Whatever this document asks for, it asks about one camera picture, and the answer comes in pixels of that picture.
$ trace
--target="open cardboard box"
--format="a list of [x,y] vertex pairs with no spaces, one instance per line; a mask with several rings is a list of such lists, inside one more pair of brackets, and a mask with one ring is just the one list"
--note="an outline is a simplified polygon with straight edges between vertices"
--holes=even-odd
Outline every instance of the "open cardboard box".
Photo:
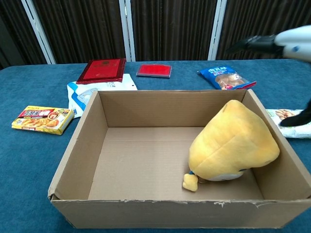
[[[183,189],[193,139],[232,99],[265,121],[280,156]],[[311,176],[252,90],[100,91],[48,195],[76,228],[280,228],[311,206]]]

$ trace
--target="blue snack bag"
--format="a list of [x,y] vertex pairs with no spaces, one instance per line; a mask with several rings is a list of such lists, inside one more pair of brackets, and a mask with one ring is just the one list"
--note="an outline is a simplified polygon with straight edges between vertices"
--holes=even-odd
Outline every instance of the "blue snack bag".
[[242,78],[229,66],[211,67],[200,70],[198,73],[202,74],[214,87],[220,90],[248,89],[257,83]]

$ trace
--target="curtain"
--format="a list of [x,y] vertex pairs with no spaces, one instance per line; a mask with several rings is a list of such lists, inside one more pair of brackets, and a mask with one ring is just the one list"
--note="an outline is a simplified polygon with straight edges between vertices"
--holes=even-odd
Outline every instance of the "curtain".
[[57,63],[125,58],[119,1],[33,2]]
[[46,64],[20,0],[0,0],[0,69]]
[[216,0],[131,0],[137,61],[206,60]]
[[251,51],[226,54],[225,50],[249,36],[278,34],[311,24],[310,9],[309,0],[227,0],[216,59],[279,58]]

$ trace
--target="blue table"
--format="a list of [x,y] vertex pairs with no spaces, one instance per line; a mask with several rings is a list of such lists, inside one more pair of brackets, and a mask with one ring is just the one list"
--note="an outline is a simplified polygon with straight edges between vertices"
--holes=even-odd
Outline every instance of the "blue table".
[[[196,74],[212,66],[230,65],[250,81],[266,108],[302,109],[311,97],[311,66],[295,60],[171,61],[170,79],[136,77],[141,63],[127,63],[138,89],[214,89]],[[78,79],[86,64],[8,67],[0,71],[0,232],[119,232],[77,230],[50,204],[47,191],[71,135],[75,119],[62,136],[11,129],[12,121],[27,105],[68,107],[66,84]],[[307,169],[311,171],[311,140],[290,139]],[[140,230],[145,233],[165,230]],[[311,210],[282,230],[169,230],[172,233],[310,233]]]

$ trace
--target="white window frame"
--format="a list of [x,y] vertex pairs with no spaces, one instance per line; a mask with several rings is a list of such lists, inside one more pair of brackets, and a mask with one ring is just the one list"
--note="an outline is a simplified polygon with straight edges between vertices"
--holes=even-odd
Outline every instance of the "white window frame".
[[34,7],[33,1],[32,0],[21,0],[21,2],[26,11],[28,19],[31,23],[35,36],[39,42],[39,45],[41,47],[45,60],[47,61],[47,64],[56,64],[53,52],[45,36],[44,30],[39,20],[37,11]]
[[120,17],[122,23],[126,61],[134,62],[136,61],[136,58],[135,58],[131,0],[119,0],[119,6],[120,6]]
[[223,27],[223,20],[225,16],[226,5],[227,5],[227,0],[217,0],[213,30],[212,30],[212,35],[211,35],[209,50],[208,50],[208,57],[207,57],[207,60],[209,61],[216,60],[220,35],[222,32],[222,27]]

